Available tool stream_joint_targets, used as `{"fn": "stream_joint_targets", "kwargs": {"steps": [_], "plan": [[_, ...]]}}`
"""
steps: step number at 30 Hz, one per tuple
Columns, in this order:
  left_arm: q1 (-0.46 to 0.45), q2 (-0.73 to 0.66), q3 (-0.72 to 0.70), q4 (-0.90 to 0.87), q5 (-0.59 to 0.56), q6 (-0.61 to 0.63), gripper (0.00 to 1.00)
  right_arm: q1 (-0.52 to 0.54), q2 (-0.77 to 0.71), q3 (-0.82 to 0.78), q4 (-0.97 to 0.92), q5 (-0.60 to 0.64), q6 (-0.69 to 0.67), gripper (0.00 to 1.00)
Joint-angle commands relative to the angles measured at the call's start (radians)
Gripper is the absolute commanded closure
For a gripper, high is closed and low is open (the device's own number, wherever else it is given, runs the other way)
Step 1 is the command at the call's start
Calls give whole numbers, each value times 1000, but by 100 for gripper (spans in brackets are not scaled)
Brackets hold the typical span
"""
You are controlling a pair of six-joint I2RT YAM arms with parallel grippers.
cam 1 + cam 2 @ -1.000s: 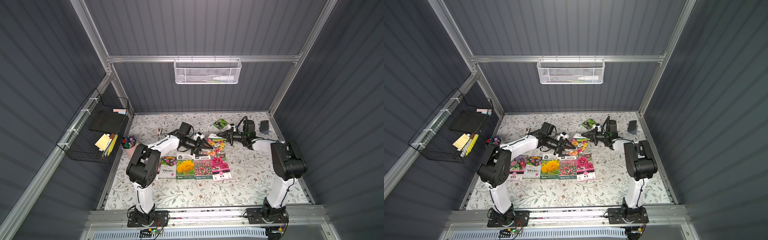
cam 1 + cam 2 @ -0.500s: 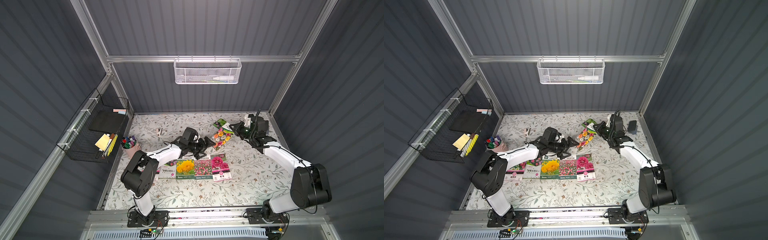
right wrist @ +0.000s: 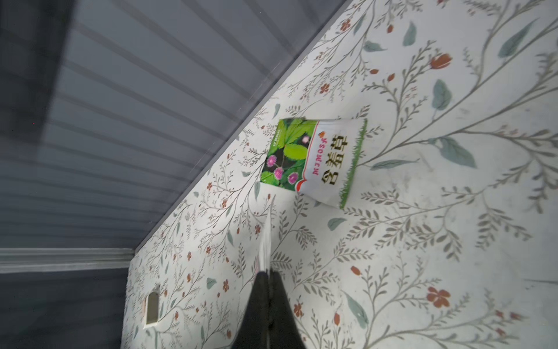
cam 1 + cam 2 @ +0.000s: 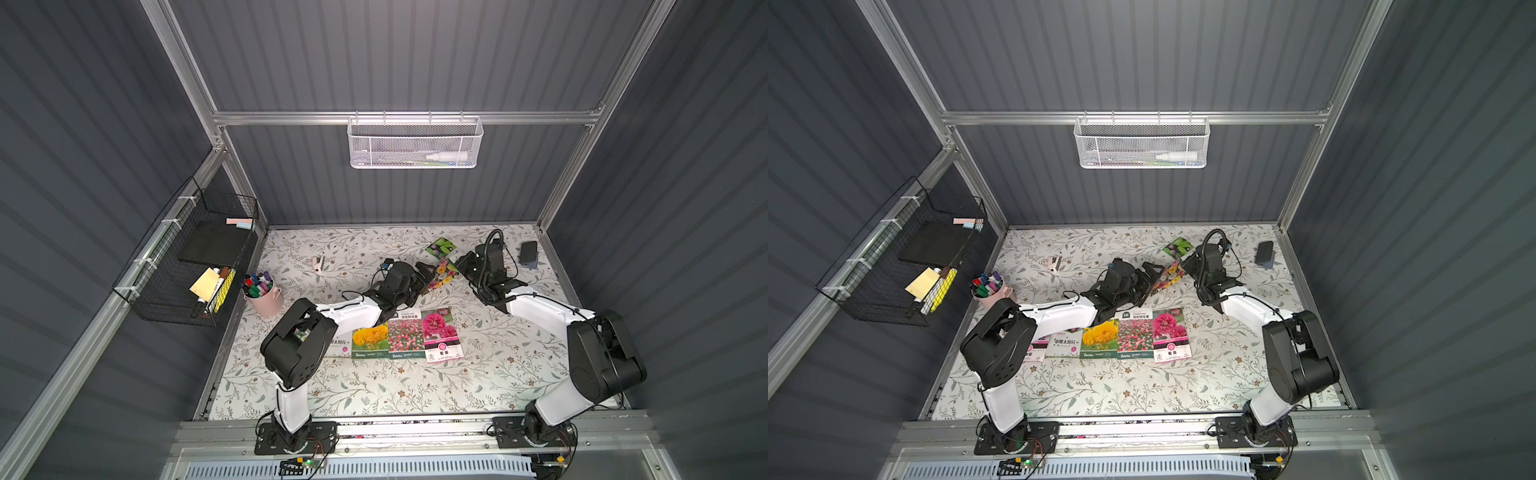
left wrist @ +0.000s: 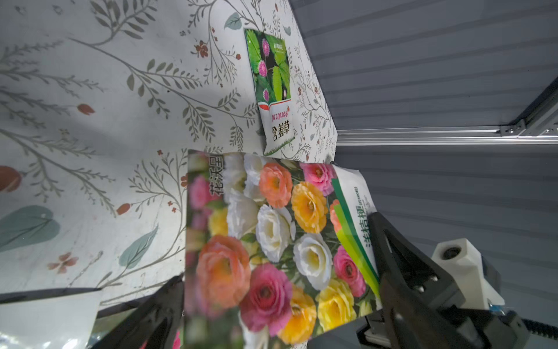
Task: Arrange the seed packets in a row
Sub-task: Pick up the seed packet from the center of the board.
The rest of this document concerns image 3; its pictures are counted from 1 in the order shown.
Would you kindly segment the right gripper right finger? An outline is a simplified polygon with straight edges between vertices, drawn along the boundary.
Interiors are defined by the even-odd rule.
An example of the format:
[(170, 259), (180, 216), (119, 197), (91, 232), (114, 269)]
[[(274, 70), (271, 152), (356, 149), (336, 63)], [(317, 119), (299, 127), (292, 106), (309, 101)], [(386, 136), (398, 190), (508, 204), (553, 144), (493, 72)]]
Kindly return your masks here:
[(270, 274), (269, 347), (305, 349), (279, 272)]

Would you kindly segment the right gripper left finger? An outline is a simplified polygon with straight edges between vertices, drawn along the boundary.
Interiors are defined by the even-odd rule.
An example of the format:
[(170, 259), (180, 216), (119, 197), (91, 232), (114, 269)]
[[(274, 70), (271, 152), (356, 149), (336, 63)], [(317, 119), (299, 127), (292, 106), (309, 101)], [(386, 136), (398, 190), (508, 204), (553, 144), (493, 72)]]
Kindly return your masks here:
[(244, 318), (231, 348), (268, 348), (269, 307), (269, 276), (266, 272), (259, 272), (247, 302)]

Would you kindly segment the multicolour roses seed packet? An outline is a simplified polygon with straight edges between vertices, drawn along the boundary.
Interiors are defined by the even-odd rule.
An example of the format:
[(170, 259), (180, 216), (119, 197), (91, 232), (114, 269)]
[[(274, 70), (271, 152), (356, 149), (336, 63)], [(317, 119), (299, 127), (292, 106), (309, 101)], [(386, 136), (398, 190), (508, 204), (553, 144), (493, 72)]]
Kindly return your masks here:
[(272, 216), (275, 199), (276, 196), (273, 196), (267, 211), (267, 217), (260, 236), (261, 240), (258, 254), (260, 272), (265, 272), (267, 274), (269, 274), (271, 270), (271, 245), (273, 235)]

